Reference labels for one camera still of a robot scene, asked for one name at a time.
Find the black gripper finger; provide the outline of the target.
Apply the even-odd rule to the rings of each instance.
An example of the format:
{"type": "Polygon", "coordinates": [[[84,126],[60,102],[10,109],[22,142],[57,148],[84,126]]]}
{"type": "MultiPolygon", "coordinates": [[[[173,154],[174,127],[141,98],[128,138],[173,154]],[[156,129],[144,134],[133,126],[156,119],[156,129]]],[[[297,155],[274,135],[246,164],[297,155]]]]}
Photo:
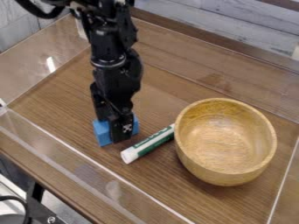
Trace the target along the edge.
{"type": "Polygon", "coordinates": [[[112,114],[108,117],[109,137],[113,143],[118,143],[130,138],[133,132],[133,114],[112,114]]]}
{"type": "Polygon", "coordinates": [[[112,109],[106,100],[98,94],[93,94],[92,101],[97,119],[100,121],[106,121],[112,115],[112,109]]]}

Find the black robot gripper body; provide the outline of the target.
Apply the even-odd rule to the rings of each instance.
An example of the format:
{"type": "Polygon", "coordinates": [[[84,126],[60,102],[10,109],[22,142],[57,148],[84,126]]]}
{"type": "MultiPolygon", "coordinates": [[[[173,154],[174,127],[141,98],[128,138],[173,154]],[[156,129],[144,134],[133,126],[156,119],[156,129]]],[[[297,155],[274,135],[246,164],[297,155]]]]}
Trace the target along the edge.
{"type": "Polygon", "coordinates": [[[126,114],[132,108],[132,97],[140,90],[142,63],[136,50],[125,54],[125,63],[113,68],[94,68],[90,96],[98,94],[109,104],[112,113],[126,114]]]}

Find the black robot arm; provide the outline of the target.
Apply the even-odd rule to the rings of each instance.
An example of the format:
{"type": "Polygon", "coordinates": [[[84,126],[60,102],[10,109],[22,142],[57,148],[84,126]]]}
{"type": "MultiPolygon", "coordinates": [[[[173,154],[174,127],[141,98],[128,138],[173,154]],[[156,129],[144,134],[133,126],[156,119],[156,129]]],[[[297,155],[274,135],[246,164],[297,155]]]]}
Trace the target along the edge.
{"type": "Polygon", "coordinates": [[[14,0],[37,18],[56,18],[69,9],[81,23],[89,46],[93,81],[89,85],[97,119],[93,131],[101,146],[116,144],[137,133],[132,97],[141,87],[142,62],[132,45],[137,29],[130,17],[134,0],[14,0]]]}

